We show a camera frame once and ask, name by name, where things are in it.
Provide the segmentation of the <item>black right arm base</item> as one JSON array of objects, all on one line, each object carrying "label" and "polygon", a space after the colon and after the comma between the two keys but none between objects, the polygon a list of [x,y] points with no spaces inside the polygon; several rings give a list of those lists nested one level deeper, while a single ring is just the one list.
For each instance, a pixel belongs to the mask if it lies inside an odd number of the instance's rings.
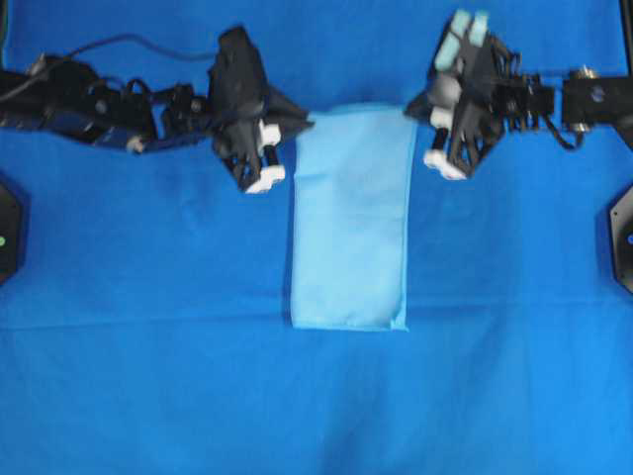
[{"label": "black right arm base", "polygon": [[632,294],[632,187],[614,201],[608,211],[611,264],[618,284]]}]

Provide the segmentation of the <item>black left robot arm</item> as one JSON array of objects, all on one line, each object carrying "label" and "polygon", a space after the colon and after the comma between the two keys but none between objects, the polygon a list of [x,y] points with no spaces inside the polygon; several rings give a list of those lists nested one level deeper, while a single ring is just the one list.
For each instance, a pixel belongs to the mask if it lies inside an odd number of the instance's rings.
[{"label": "black left robot arm", "polygon": [[43,54],[25,72],[2,70],[1,125],[134,154],[209,141],[241,192],[265,193],[286,177],[278,146],[314,123],[269,82],[244,27],[223,32],[212,58],[209,90],[198,95],[190,84],[151,90],[101,76],[72,53]]}]

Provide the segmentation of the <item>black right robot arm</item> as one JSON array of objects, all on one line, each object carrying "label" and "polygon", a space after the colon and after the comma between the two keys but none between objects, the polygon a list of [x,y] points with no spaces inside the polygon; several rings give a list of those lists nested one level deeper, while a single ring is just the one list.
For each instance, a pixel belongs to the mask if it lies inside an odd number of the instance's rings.
[{"label": "black right robot arm", "polygon": [[566,150],[579,148],[595,126],[611,126],[632,144],[631,77],[576,70],[556,89],[520,72],[520,60],[492,34],[480,44],[444,35],[426,88],[405,108],[435,131],[427,167],[448,180],[468,179],[505,134],[541,128]]}]

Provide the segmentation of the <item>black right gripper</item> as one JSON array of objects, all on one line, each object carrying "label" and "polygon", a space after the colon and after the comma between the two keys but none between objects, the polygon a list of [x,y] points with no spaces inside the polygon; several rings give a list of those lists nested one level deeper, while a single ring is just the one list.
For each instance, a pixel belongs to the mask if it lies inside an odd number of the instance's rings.
[{"label": "black right gripper", "polygon": [[503,135],[493,112],[496,89],[509,77],[515,54],[493,34],[465,74],[430,67],[426,88],[404,114],[435,130],[423,163],[447,180],[470,178]]}]

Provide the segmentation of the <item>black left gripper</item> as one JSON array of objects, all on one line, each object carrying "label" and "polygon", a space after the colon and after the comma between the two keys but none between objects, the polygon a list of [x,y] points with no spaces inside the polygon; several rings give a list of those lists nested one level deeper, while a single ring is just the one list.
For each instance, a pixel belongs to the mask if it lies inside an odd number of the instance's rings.
[{"label": "black left gripper", "polygon": [[240,192],[266,193],[284,181],[286,169],[278,159],[277,146],[312,128],[315,122],[309,114],[269,85],[266,109],[256,118],[223,123],[214,115],[214,153]]}]

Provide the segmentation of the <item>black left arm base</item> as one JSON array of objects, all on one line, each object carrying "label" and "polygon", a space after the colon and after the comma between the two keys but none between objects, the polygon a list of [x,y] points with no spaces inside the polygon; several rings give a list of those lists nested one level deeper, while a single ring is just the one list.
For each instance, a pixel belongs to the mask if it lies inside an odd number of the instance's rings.
[{"label": "black left arm base", "polygon": [[24,267],[28,259],[31,195],[1,172],[1,286]]}]

